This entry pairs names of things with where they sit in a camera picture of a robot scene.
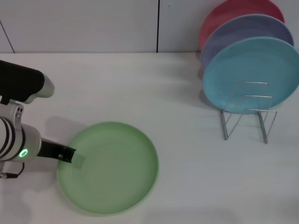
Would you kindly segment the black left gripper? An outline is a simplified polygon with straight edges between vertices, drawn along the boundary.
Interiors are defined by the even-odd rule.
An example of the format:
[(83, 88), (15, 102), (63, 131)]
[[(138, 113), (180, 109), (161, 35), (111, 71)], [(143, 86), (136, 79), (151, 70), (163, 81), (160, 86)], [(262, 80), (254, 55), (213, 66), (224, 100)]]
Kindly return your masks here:
[(85, 156), (76, 149), (65, 147), (62, 144), (47, 139), (42, 139), (41, 148), (37, 156), (57, 159), (63, 164), (70, 165), (74, 168), (81, 168), (85, 162)]

